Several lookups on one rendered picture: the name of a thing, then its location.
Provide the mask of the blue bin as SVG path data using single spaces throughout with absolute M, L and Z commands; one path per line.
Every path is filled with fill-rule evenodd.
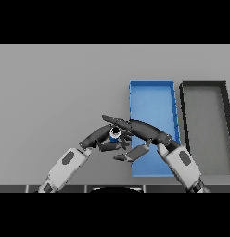
M 130 118 L 151 124 L 180 142 L 176 94 L 173 80 L 130 80 Z M 132 163 L 136 178 L 172 177 L 167 164 L 151 145 L 149 151 Z

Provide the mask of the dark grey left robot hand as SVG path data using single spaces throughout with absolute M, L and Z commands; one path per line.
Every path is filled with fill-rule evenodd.
M 126 149 L 129 145 L 129 141 L 132 140 L 132 134 L 128 131 L 123 131 L 121 128 L 121 136 L 118 142 L 112 143 L 109 140 L 109 132 L 115 125 L 106 125 L 88 135 L 84 140 L 79 142 L 80 147 L 83 150 L 87 148 L 99 148 L 101 152 L 119 150 L 120 148 Z

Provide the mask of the blue pipe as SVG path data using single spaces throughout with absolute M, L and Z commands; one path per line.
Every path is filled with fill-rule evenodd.
M 109 140 L 112 143 L 118 142 L 121 136 L 121 131 L 118 127 L 113 127 L 109 132 Z

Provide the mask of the dark grey bin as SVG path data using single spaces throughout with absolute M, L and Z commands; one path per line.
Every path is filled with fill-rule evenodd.
M 230 102 L 226 81 L 182 81 L 185 144 L 203 175 L 230 175 Z

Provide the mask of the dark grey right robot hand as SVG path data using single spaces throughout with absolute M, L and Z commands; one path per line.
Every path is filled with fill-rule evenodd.
M 116 155 L 113 158 L 115 160 L 134 162 L 139 157 L 143 156 L 149 151 L 149 146 L 151 144 L 159 145 L 163 144 L 168 152 L 174 151 L 180 146 L 178 142 L 172 139 L 172 136 L 148 123 L 130 119 L 125 121 L 120 118 L 114 118 L 111 116 L 103 115 L 102 118 L 106 122 L 119 127 L 124 131 L 130 132 L 132 135 L 145 141 L 144 144 L 138 145 L 136 148 L 132 149 L 130 152 L 123 155 Z

